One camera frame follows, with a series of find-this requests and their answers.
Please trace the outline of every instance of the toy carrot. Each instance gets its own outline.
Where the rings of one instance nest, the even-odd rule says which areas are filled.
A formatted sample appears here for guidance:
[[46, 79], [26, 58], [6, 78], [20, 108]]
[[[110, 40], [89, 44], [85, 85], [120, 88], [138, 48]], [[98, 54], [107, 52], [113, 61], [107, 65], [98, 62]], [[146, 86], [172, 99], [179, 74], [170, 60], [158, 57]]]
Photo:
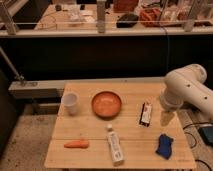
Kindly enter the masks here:
[[85, 139], [73, 140], [64, 144], [65, 148], [88, 148], [89, 141]]

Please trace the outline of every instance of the concrete floor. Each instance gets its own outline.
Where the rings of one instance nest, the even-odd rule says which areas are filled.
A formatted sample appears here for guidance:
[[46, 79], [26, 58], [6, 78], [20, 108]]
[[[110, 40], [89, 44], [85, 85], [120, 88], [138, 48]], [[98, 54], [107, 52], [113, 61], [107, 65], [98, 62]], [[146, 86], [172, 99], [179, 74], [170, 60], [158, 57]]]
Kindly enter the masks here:
[[1, 171], [58, 171], [44, 168], [56, 115], [22, 115], [0, 161]]
[[[192, 123], [186, 111], [179, 113], [182, 125]], [[0, 171], [59, 171], [46, 169], [44, 161], [56, 120], [54, 115], [22, 115], [14, 128], [8, 145], [0, 161]], [[190, 128], [198, 145], [192, 149], [195, 158], [203, 159], [213, 168], [213, 149], [207, 147], [196, 129]], [[186, 136], [189, 146], [194, 142]], [[207, 171], [206, 166], [198, 163], [197, 171]]]

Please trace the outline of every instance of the paper cup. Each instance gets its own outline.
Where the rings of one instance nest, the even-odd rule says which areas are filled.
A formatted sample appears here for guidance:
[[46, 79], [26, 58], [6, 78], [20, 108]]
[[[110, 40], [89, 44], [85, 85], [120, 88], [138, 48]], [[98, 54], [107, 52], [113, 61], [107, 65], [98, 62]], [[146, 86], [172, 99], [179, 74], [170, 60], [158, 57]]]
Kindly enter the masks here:
[[74, 93], [65, 94], [61, 99], [61, 104], [70, 115], [75, 115], [77, 113], [78, 97]]

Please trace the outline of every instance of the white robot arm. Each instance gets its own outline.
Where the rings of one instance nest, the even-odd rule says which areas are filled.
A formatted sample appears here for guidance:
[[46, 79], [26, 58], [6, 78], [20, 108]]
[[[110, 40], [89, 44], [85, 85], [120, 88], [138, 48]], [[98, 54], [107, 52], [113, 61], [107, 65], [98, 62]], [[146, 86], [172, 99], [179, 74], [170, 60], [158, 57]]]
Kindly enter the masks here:
[[213, 92], [203, 83], [206, 70], [198, 64], [187, 65], [169, 72], [165, 76], [166, 89], [160, 95], [160, 102], [166, 111], [180, 108], [189, 102], [213, 119]]

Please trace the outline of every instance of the bowl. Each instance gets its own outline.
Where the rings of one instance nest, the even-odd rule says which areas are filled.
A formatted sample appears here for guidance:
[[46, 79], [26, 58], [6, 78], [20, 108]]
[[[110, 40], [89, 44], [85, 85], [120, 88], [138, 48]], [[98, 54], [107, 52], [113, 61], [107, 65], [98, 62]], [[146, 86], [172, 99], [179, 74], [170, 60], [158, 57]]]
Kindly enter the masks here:
[[92, 99], [93, 112], [102, 118], [116, 116], [121, 110], [121, 105], [120, 97], [111, 91], [102, 91]]

